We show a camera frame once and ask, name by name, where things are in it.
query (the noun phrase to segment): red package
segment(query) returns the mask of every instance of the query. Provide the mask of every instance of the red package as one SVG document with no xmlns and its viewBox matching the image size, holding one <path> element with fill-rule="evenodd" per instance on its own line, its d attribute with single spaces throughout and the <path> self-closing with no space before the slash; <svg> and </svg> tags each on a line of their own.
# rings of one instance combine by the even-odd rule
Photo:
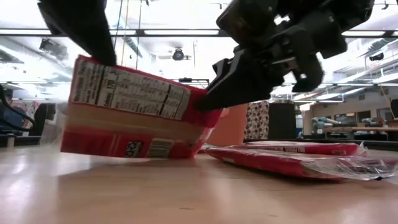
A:
<svg viewBox="0 0 398 224">
<path fill-rule="evenodd" d="M 113 157 L 193 157 L 221 110 L 198 111 L 206 90 L 79 56 L 62 152 Z"/>
<path fill-rule="evenodd" d="M 278 174 L 314 179 L 383 179 L 398 173 L 398 158 L 328 156 L 262 149 L 215 147 L 206 153 L 221 161 Z"/>
<path fill-rule="evenodd" d="M 238 146 L 234 149 L 264 149 L 281 152 L 297 152 L 307 154 L 322 154 L 336 156 L 365 156 L 366 151 L 362 145 L 355 143 L 315 143 L 293 141 L 256 141 Z"/>
</svg>

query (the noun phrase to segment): nutrition facts label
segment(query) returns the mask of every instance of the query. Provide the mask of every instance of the nutrition facts label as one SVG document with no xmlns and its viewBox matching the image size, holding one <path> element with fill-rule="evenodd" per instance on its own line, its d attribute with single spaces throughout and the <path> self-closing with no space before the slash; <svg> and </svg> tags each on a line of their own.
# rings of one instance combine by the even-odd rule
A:
<svg viewBox="0 0 398 224">
<path fill-rule="evenodd" d="M 72 102 L 181 120 L 190 90 L 114 67 L 80 60 Z"/>
</svg>

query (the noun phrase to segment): wooden table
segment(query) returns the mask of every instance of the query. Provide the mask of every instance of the wooden table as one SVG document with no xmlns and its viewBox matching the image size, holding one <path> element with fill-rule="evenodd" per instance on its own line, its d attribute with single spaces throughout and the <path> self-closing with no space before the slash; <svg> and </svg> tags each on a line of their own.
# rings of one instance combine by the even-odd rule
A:
<svg viewBox="0 0 398 224">
<path fill-rule="evenodd" d="M 0 223 L 383 223 L 386 181 L 321 183 L 196 160 L 113 159 L 57 148 L 0 149 Z"/>
</svg>

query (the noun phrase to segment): robotic arm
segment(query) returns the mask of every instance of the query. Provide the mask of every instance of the robotic arm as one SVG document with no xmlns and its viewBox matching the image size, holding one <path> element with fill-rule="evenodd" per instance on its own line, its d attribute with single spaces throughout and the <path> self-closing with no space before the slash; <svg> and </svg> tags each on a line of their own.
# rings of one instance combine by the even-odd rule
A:
<svg viewBox="0 0 398 224">
<path fill-rule="evenodd" d="M 374 0 L 232 0 L 217 19 L 221 30 L 239 45 L 233 58 L 213 65 L 217 74 L 199 110 L 213 110 L 270 98 L 274 87 L 292 72 L 294 92 L 312 91 L 322 82 L 323 58 L 347 50 L 342 32 L 365 21 Z M 69 36 L 104 65 L 116 65 L 106 0 L 40 0 L 52 34 Z M 275 24 L 276 16 L 289 21 Z"/>
</svg>

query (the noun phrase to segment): red box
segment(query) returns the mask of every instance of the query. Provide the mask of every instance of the red box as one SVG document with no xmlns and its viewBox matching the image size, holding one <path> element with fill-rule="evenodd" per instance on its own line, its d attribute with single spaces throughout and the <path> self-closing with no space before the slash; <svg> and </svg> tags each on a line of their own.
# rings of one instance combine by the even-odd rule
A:
<svg viewBox="0 0 398 224">
<path fill-rule="evenodd" d="M 79 56 L 62 152 L 187 158 L 206 141 L 221 110 L 198 111 L 206 90 Z"/>
</svg>

